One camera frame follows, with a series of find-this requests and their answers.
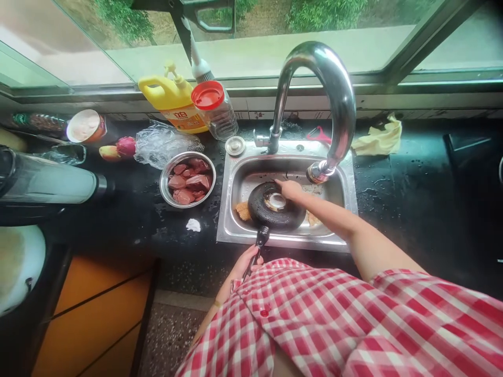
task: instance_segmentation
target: orange cabinet door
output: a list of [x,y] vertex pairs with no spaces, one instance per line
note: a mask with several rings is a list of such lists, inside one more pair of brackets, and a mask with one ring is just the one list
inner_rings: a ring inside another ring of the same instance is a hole
[[145,272],[153,262],[150,256],[132,256],[124,251],[74,256],[54,315]]
[[139,332],[140,325],[91,364],[80,377],[129,377]]
[[139,325],[151,271],[55,318],[48,326],[32,377],[75,377]]

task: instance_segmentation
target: yellow bottle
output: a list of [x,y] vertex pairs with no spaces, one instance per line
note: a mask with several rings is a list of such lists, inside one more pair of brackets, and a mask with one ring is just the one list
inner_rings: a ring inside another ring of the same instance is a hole
[[[199,115],[190,95],[192,86],[175,72],[172,61],[166,62],[165,77],[148,76],[138,81],[138,87],[148,102],[159,110],[179,131],[187,134],[199,134],[208,131],[207,124]],[[174,80],[168,79],[168,73]]]

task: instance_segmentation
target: window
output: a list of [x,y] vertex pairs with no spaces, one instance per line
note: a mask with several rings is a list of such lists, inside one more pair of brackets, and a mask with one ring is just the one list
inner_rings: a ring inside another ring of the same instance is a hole
[[[37,71],[26,77],[22,87],[130,82],[51,0],[4,1],[0,31],[2,53],[6,53],[6,47],[17,51],[25,63],[30,62],[25,68]],[[48,82],[43,85],[41,77],[51,77],[52,85]]]
[[[27,88],[138,93],[134,83],[163,75],[168,59],[191,79],[171,15],[132,10],[138,1],[6,0],[0,90],[12,97]],[[235,0],[235,6],[233,34],[204,32],[189,22],[201,57],[228,87],[274,87],[288,53],[308,40],[332,47],[360,85],[396,87],[424,73],[503,68],[501,20],[478,0]],[[231,14],[205,9],[199,16],[228,26]],[[316,85],[307,69],[296,76]],[[501,79],[501,70],[491,78]]]
[[488,2],[459,26],[416,71],[503,68],[503,23]]
[[[191,76],[169,13],[128,10],[121,0],[55,1],[133,81],[162,74],[166,59]],[[277,76],[288,53],[308,40],[331,46],[350,72],[369,72],[386,64],[435,2],[236,0],[235,33],[207,33],[190,24],[201,56],[219,79]],[[133,23],[127,22],[129,12],[136,14]],[[199,16],[209,25],[229,26],[231,14],[219,9]]]

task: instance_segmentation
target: yellow cap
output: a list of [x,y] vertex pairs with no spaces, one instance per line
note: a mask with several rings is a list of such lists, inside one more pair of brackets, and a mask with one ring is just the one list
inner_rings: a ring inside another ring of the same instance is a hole
[[178,88],[183,89],[187,85],[187,81],[183,78],[182,75],[178,75],[175,70],[177,69],[177,66],[174,64],[172,60],[166,60],[166,63],[164,64],[164,76],[168,77],[168,73],[171,72],[174,76],[174,83],[177,85]]

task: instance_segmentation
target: green shrub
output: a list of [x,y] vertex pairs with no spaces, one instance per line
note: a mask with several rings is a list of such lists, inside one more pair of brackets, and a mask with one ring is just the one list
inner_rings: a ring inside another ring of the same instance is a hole
[[287,24],[294,33],[356,28],[367,0],[292,0]]
[[146,40],[152,45],[154,27],[144,10],[132,10],[130,0],[94,0],[96,14],[114,28],[122,42],[132,46],[134,42]]
[[[246,14],[257,5],[257,0],[235,0],[236,22],[243,21]],[[207,23],[217,24],[219,26],[232,25],[232,9],[220,8],[211,9],[202,17]]]

